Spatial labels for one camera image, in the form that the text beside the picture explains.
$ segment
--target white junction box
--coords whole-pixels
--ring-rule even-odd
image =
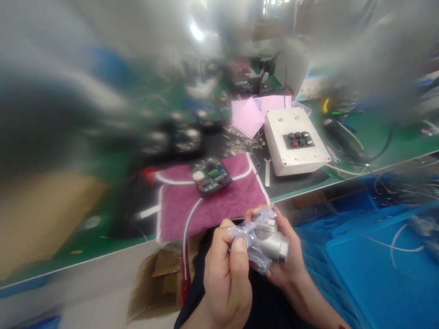
[[[310,173],[331,161],[302,107],[267,111],[264,132],[276,176]]]

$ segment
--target black terminal block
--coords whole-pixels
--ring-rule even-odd
[[[217,157],[203,159],[191,168],[192,179],[201,197],[214,193],[232,182],[229,172]]]
[[[314,146],[314,141],[309,132],[289,133],[283,135],[283,138],[287,149],[302,149]]]

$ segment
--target fingernail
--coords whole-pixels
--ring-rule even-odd
[[[247,244],[246,241],[244,240],[244,238],[237,238],[234,242],[233,242],[233,250],[236,252],[246,252],[247,251]]]

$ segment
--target dark pants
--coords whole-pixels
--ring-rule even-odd
[[[207,230],[194,257],[195,275],[186,301],[178,315],[174,328],[180,328],[200,303],[205,291],[203,286],[204,259],[212,243],[214,229]],[[312,328],[292,309],[285,295],[266,277],[252,268],[249,273],[252,284],[252,310],[244,328]]]

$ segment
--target metal pipe fitting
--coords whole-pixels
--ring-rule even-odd
[[[275,219],[268,220],[265,225],[254,230],[253,242],[264,255],[277,263],[286,263],[289,240],[278,231]]]

